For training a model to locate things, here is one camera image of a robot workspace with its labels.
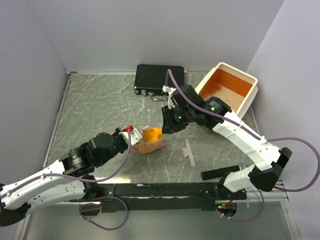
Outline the pink cat litter bag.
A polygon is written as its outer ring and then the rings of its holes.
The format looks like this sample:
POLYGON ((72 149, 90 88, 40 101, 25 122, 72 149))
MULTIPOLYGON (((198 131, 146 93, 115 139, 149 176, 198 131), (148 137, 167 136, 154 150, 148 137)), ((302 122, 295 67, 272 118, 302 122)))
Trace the pink cat litter bag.
MULTIPOLYGON (((143 135, 143 129, 145 127, 139 128, 142 135, 143 135)), ((162 137, 160 138, 160 140, 158 140, 155 143, 149 143, 149 142, 146 142, 143 137, 142 140, 140 140, 137 144, 133 145, 131 149, 139 154, 149 154, 160 148, 165 147, 167 144, 164 142, 164 139, 165 139, 165 136, 162 134, 162 137)))

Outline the yellow plastic litter scoop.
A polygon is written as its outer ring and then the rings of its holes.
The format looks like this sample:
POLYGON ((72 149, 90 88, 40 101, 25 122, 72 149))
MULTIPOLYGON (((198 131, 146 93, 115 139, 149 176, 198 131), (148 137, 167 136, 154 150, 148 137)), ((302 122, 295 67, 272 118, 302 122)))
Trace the yellow plastic litter scoop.
POLYGON ((143 138, 147 143, 156 143, 163 136, 162 129, 160 127, 147 126, 142 130, 143 138))

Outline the beige bag sealing clip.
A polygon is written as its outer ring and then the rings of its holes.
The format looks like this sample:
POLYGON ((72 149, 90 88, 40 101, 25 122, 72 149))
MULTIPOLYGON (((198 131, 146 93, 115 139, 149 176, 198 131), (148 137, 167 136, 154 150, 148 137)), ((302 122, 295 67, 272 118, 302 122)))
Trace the beige bag sealing clip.
POLYGON ((195 160, 194 160, 194 156, 193 156, 193 153, 192 153, 191 144, 190 144, 189 139, 187 139, 187 138, 185 139, 185 147, 182 149, 182 154, 183 154, 183 156, 185 158, 189 159, 191 167, 195 167, 196 166, 196 163, 195 163, 195 160))

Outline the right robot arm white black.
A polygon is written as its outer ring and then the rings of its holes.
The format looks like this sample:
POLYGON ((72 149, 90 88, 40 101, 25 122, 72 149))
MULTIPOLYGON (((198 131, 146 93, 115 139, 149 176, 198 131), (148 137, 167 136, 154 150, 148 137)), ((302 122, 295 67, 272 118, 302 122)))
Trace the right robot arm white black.
POLYGON ((267 142, 218 97, 204 100, 191 85, 182 85, 181 91, 163 86, 162 91, 168 95, 168 105, 161 109, 163 134, 177 133, 188 124, 197 123, 229 140, 252 160, 252 165, 220 178, 220 197, 230 199, 237 191, 249 187, 264 192, 274 188, 292 155, 289 148, 267 142))

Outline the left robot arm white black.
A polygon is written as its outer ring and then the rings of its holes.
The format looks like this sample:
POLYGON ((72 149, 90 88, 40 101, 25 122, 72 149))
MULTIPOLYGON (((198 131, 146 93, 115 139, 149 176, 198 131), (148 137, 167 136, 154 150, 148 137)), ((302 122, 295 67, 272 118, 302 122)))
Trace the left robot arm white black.
POLYGON ((119 153, 129 153, 135 128, 117 128, 113 134, 96 137, 71 149, 41 171, 11 184, 0 186, 0 225, 7 227, 23 220, 36 208, 99 195, 98 182, 89 174, 119 153))

